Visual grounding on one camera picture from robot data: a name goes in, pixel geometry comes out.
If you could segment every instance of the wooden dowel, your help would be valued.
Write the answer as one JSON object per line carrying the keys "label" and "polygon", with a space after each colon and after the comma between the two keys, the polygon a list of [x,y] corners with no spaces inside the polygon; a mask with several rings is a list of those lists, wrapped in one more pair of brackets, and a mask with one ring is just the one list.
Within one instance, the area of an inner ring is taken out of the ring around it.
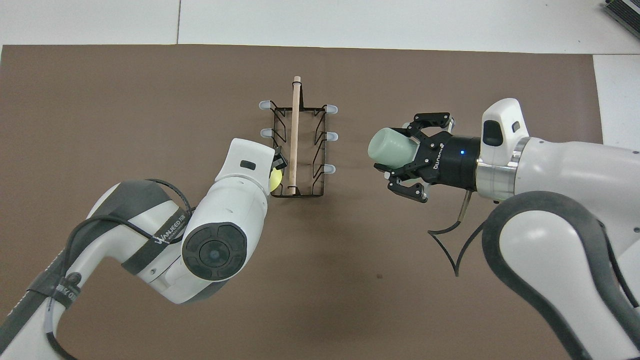
{"label": "wooden dowel", "polygon": [[291,153],[289,159],[289,190],[291,195],[296,193],[296,172],[298,171],[298,119],[300,117],[300,88],[302,83],[299,76],[293,77],[293,103],[291,111]]}

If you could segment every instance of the white robotic arm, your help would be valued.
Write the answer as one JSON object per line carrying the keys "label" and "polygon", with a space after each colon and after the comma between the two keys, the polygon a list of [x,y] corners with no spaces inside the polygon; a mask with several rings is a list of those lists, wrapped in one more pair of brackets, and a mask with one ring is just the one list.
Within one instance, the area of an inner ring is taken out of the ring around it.
{"label": "white robotic arm", "polygon": [[153,181],[109,189],[0,326],[0,359],[73,359],[55,341],[58,320],[105,257],[176,304],[218,291],[257,246],[273,156],[270,147],[233,139],[193,213]]}
{"label": "white robotic arm", "polygon": [[[529,137],[515,99],[487,109],[480,138],[421,132],[450,125],[448,113],[416,114],[376,134],[369,154],[387,187],[426,202],[422,184],[402,184],[423,179],[505,200],[484,223],[494,273],[545,317],[574,359],[640,357],[640,154]],[[406,138],[416,148],[398,150]],[[405,165],[390,166],[390,154],[404,154]]]}

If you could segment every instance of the yellow object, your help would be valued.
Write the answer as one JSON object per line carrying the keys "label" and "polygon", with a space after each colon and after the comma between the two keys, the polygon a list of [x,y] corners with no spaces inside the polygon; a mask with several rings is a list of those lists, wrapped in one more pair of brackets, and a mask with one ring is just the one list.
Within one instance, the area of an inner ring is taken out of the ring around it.
{"label": "yellow object", "polygon": [[282,182],[282,170],[273,168],[271,175],[269,176],[269,192],[276,190],[278,185]]}

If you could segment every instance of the white tile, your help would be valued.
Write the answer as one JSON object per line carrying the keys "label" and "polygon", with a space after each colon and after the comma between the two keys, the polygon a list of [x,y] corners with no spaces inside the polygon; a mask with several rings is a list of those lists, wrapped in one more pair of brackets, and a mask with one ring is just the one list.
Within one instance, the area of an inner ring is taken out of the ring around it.
{"label": "white tile", "polygon": [[182,0],[181,44],[640,54],[604,0]]}
{"label": "white tile", "polygon": [[594,55],[604,144],[640,151],[640,55]]}
{"label": "white tile", "polygon": [[0,44],[175,44],[179,0],[2,0]]}

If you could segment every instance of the light green cup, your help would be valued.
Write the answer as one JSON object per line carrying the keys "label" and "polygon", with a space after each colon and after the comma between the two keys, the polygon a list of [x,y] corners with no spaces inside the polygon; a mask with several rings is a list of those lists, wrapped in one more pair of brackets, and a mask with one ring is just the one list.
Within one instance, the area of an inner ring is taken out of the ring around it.
{"label": "light green cup", "polygon": [[413,161],[418,144],[411,138],[384,127],[369,142],[369,157],[390,168],[403,167]]}

